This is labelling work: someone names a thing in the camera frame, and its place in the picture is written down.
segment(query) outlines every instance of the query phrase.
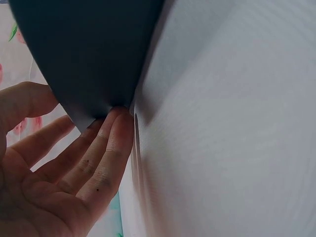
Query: finger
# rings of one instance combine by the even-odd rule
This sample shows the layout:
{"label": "finger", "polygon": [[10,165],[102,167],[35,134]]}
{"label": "finger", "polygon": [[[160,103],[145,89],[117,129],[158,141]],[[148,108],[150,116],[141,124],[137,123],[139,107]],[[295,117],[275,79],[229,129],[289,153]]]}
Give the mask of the finger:
{"label": "finger", "polygon": [[40,167],[35,173],[47,182],[56,183],[59,181],[78,163],[97,135],[101,125],[101,120],[95,121],[58,157]]}
{"label": "finger", "polygon": [[114,121],[106,152],[92,178],[80,189],[80,198],[96,221],[118,191],[133,145],[133,117],[123,114]]}
{"label": "finger", "polygon": [[48,114],[57,106],[48,85],[22,82],[0,91],[0,128],[12,130],[24,118]]}
{"label": "finger", "polygon": [[127,114],[124,107],[116,107],[110,111],[101,129],[79,163],[59,181],[58,186],[69,194],[76,194],[92,177],[107,147],[112,125],[121,114]]}
{"label": "finger", "polygon": [[51,148],[74,128],[68,116],[62,116],[36,133],[11,146],[29,168],[36,164]]}

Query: white surface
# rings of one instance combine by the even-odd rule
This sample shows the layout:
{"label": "white surface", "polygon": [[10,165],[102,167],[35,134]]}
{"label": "white surface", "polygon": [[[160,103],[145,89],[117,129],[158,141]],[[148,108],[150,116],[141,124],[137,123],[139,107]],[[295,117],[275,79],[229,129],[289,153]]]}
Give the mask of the white surface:
{"label": "white surface", "polygon": [[316,2],[167,15],[135,100],[124,236],[316,236]]}

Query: hand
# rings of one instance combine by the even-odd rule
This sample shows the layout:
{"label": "hand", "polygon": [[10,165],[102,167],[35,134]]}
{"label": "hand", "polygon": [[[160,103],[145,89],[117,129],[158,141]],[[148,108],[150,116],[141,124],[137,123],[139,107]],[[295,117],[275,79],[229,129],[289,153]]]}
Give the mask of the hand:
{"label": "hand", "polygon": [[24,82],[0,91],[2,237],[86,236],[118,191],[133,143],[125,108],[112,109],[35,172],[30,168],[73,129],[67,116],[6,147],[8,131],[56,105],[46,85]]}

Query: green leaf pattern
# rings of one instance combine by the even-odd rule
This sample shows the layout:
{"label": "green leaf pattern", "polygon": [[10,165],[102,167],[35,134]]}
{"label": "green leaf pattern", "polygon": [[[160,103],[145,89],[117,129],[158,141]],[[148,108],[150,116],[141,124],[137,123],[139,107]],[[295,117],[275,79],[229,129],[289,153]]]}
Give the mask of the green leaf pattern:
{"label": "green leaf pattern", "polygon": [[11,30],[11,35],[9,38],[9,42],[13,39],[13,37],[15,36],[16,32],[18,30],[18,25],[16,23],[14,23],[12,30]]}

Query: knuckle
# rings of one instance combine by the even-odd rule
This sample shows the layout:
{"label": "knuckle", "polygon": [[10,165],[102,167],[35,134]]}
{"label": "knuckle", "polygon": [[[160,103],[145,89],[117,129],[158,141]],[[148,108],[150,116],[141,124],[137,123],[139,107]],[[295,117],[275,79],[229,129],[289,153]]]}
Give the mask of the knuckle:
{"label": "knuckle", "polygon": [[99,186],[106,187],[110,192],[115,189],[112,179],[105,173],[95,173],[94,179]]}
{"label": "knuckle", "polygon": [[89,162],[83,161],[78,164],[78,170],[85,176],[92,177],[94,174],[95,167]]}

